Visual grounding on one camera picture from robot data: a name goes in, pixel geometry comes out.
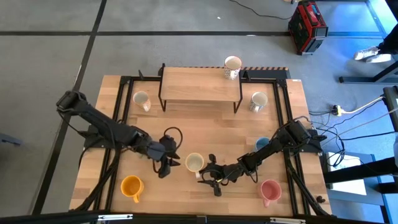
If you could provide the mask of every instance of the person's foot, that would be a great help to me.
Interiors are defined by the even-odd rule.
[[[366,57],[377,55],[379,49],[375,46],[370,47],[368,49],[360,50],[354,54],[354,60],[361,60]]]
[[[391,60],[391,54],[380,54],[380,55],[376,55],[371,58],[368,58],[366,60],[366,63],[388,62],[390,60]]]

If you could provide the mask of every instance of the white mug with pattern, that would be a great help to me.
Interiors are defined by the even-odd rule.
[[[226,79],[234,80],[242,67],[242,60],[237,56],[229,56],[225,59],[224,75]]]
[[[261,109],[263,109],[266,104],[268,103],[268,97],[265,93],[263,92],[255,92],[251,96],[251,101],[250,101],[250,110],[257,113]]]
[[[133,102],[135,102],[138,106],[144,109],[145,112],[148,112],[150,109],[150,100],[149,96],[144,91],[138,91],[132,96]]]

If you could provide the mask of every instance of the mug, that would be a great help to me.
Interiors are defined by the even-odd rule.
[[[234,80],[242,67],[242,60],[236,56],[229,56],[225,59],[224,75],[226,79]]]
[[[266,180],[259,186],[259,195],[262,198],[264,207],[268,208],[271,202],[280,199],[282,189],[278,182],[274,180]]]
[[[144,91],[138,91],[132,96],[133,102],[135,102],[138,106],[144,109],[145,112],[148,112],[150,109],[150,100],[149,96]]]
[[[194,172],[197,179],[200,178],[199,170],[203,168],[204,164],[205,160],[203,159],[203,156],[196,152],[189,154],[185,159],[185,165],[187,169],[191,172]]]
[[[144,183],[135,175],[127,176],[123,179],[120,186],[122,193],[127,197],[132,197],[134,202],[139,202],[139,196],[144,190]]]
[[[257,139],[256,144],[254,145],[254,152],[257,152],[258,150],[260,150],[261,148],[263,148],[264,146],[268,145],[269,143],[269,139],[265,138],[265,137],[261,137],[259,139]]]
[[[257,113],[261,109],[263,109],[268,103],[268,97],[263,92],[255,92],[251,96],[250,100],[250,110]]]

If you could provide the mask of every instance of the white power cable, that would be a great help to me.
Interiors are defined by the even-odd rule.
[[[381,100],[381,99],[383,99],[383,98],[384,98],[384,96],[380,96],[379,98],[377,98],[377,99],[375,99],[375,100],[373,100],[373,101],[370,101],[369,103],[363,105],[362,107],[360,107],[360,108],[358,108],[358,109],[356,109],[356,110],[354,110],[354,111],[345,111],[345,110],[341,109],[341,113],[342,113],[342,114],[343,114],[343,113],[344,113],[344,114],[356,113],[356,112],[360,111],[361,109],[363,109],[363,108],[365,108],[365,107],[371,105],[372,103],[374,103],[374,102],[376,102],[376,101],[379,101],[379,100]]]
[[[352,130],[354,130],[354,129],[356,129],[356,128],[359,128],[359,127],[361,127],[361,126],[364,126],[364,125],[366,125],[366,124],[372,123],[373,121],[376,121],[376,120],[378,120],[378,119],[380,119],[380,118],[382,118],[382,117],[384,117],[384,116],[387,116],[387,115],[389,115],[389,114],[391,114],[391,113],[393,113],[393,112],[395,112],[395,111],[397,111],[397,110],[398,110],[398,108],[393,109],[393,110],[390,110],[388,113],[386,113],[386,114],[384,114],[384,115],[382,115],[382,116],[380,116],[380,117],[378,117],[378,118],[376,118],[376,119],[373,119],[373,120],[368,121],[368,122],[366,122],[366,123],[363,123],[363,124],[360,124],[360,125],[355,126],[355,127],[353,127],[353,128],[350,128],[350,129],[347,130],[347,131],[343,131],[342,133],[336,135],[334,138],[331,138],[329,141],[327,141],[326,143],[324,143],[322,146],[328,144],[331,140],[340,137],[342,134],[347,133],[348,131],[352,131]]]

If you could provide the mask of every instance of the red toolbox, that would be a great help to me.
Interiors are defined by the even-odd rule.
[[[297,54],[312,54],[328,35],[328,27],[315,1],[300,1],[291,20],[289,32]]]

